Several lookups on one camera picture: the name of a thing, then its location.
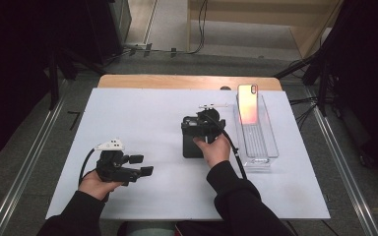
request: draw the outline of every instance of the orange gradient phone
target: orange gradient phone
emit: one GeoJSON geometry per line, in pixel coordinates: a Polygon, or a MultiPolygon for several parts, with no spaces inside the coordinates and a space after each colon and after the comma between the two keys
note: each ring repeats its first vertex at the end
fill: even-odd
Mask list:
{"type": "Polygon", "coordinates": [[[257,96],[259,90],[257,85],[238,86],[238,110],[240,113],[241,124],[257,124],[257,96]]]}

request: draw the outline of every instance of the table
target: table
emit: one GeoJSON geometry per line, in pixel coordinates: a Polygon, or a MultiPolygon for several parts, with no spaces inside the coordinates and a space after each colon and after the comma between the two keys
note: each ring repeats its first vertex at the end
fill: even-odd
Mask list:
{"type": "MultiPolygon", "coordinates": [[[[188,50],[191,21],[203,0],[188,0],[188,50]]],[[[312,53],[324,30],[337,18],[343,0],[209,0],[207,21],[290,26],[302,58],[312,53]]]]}
{"type": "MultiPolygon", "coordinates": [[[[151,75],[108,75],[100,79],[84,112],[47,217],[59,214],[69,202],[90,149],[119,136],[125,153],[145,156],[142,164],[129,167],[152,165],[155,169],[152,176],[111,193],[102,218],[220,219],[213,204],[215,192],[205,180],[209,167],[203,159],[182,156],[180,122],[186,115],[196,115],[197,106],[203,102],[233,103],[236,90],[219,88],[236,88],[247,82],[272,89],[262,91],[262,95],[268,99],[280,146],[280,156],[272,167],[247,171],[248,178],[279,218],[329,218],[290,105],[277,79],[151,75]]],[[[225,129],[236,144],[232,108],[217,110],[227,121],[225,129]]],[[[94,168],[97,160],[94,153],[87,170],[94,168]]],[[[240,174],[233,155],[230,160],[240,174]]]]}

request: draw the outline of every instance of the gray carpet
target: gray carpet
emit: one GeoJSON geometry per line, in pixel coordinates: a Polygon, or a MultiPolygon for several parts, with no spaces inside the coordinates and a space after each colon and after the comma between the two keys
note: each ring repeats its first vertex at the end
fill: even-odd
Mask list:
{"type": "MultiPolygon", "coordinates": [[[[207,55],[179,54],[171,58],[169,54],[161,52],[152,52],[150,56],[144,57],[142,53],[138,52],[133,56],[124,55],[112,62],[105,70],[109,74],[270,77],[286,68],[289,63],[280,60],[207,55]]],[[[68,111],[84,111],[92,88],[97,86],[98,78],[99,76],[94,72],[83,70],[76,81],[69,83],[70,86],[60,114],[3,235],[35,235],[44,222],[51,197],[79,125],[79,123],[76,124],[73,130],[70,130],[75,115],[69,114],[68,111]]],[[[305,97],[304,86],[296,77],[284,78],[282,85],[290,99],[305,97]]],[[[0,152],[0,204],[29,153],[34,138],[48,114],[48,106],[49,96],[35,107],[10,142],[0,152]]],[[[304,103],[294,105],[292,109],[295,116],[299,116],[308,107],[309,104],[304,103]]],[[[369,206],[378,208],[378,167],[368,169],[361,166],[358,153],[347,134],[346,127],[330,109],[327,110],[333,130],[369,206]]],[[[332,219],[326,222],[339,235],[364,235],[343,180],[313,114],[305,121],[301,134],[321,190],[327,197],[327,206],[332,219]]],[[[378,213],[374,216],[378,223],[378,213]]],[[[120,223],[114,220],[102,220],[103,235],[115,235],[120,223]]],[[[293,225],[298,235],[335,235],[320,220],[292,220],[289,223],[293,225]]]]}

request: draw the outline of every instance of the black sleeve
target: black sleeve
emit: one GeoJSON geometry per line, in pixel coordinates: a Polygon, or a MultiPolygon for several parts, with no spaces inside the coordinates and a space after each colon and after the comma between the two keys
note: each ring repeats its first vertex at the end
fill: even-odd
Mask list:
{"type": "Polygon", "coordinates": [[[104,206],[102,201],[76,191],[63,212],[48,218],[37,235],[100,235],[99,218],[104,206]]]}
{"type": "Polygon", "coordinates": [[[256,187],[235,174],[229,161],[214,166],[207,176],[217,192],[215,206],[233,235],[292,235],[261,200],[256,187]]]}

